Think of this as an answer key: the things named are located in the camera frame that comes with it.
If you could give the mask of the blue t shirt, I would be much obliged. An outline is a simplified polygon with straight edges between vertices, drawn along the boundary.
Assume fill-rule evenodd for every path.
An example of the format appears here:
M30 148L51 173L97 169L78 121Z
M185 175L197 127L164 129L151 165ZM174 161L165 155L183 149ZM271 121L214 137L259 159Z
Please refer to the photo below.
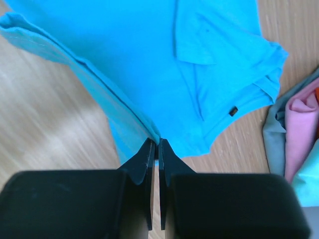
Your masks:
M0 32L68 65L106 113L120 162L146 138L207 154L245 114L271 105L287 57L254 0L9 0Z

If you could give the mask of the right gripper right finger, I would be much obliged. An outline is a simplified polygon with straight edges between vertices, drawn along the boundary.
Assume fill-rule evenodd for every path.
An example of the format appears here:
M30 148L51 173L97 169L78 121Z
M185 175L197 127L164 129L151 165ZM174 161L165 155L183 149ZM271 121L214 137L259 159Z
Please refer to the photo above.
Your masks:
M161 229L167 239L307 239L289 183L275 174L197 173L159 143Z

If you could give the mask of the folded pink t shirt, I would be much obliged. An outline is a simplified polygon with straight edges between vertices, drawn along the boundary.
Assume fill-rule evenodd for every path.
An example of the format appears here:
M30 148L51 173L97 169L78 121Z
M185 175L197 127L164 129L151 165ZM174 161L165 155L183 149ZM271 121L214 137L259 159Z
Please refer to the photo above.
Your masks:
M292 182L315 141L319 120L318 87L319 80L315 79L286 103L285 178L288 182Z

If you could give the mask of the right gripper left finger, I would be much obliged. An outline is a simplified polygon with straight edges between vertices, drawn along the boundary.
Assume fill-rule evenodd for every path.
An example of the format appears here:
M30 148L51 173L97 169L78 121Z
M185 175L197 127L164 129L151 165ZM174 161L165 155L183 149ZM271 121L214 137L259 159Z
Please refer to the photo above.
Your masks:
M0 193L3 239L146 239L152 230L155 143L118 169L15 173Z

